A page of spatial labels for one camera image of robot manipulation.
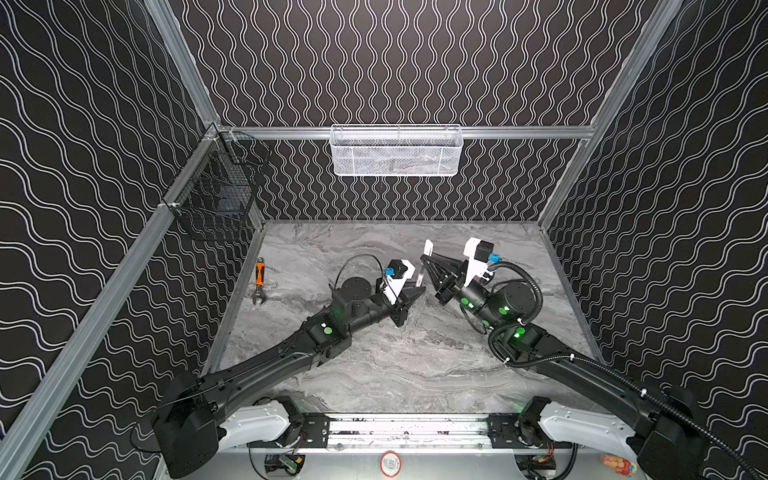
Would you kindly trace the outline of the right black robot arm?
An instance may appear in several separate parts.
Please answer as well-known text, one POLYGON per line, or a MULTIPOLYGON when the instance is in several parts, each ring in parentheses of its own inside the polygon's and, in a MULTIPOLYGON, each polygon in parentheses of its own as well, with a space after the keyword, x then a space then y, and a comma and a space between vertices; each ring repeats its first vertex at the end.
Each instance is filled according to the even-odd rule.
POLYGON ((543 293, 517 264, 493 253, 465 260, 424 253, 421 263, 441 303, 455 300, 484 324, 488 347, 505 367, 569 387, 604 408, 616 424, 615 434, 597 429, 557 414, 553 400, 536 397, 518 417, 527 443, 578 443, 631 461, 652 479, 698 478, 711 441, 690 391, 635 381, 535 324, 543 293))

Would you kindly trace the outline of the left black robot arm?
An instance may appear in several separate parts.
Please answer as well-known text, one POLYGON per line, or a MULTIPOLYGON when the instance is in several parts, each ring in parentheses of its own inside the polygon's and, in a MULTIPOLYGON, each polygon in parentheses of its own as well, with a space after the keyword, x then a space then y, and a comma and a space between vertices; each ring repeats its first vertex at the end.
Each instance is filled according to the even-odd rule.
POLYGON ((282 381, 337 357, 349 348, 355 332, 387 318, 402 325, 424 292, 423 286, 408 281, 391 302, 383 288, 352 277, 332 290, 329 305, 272 348, 203 377, 178 374, 151 415, 170 477, 183 478, 210 461, 225 438, 223 424, 237 410, 252 406, 282 381))

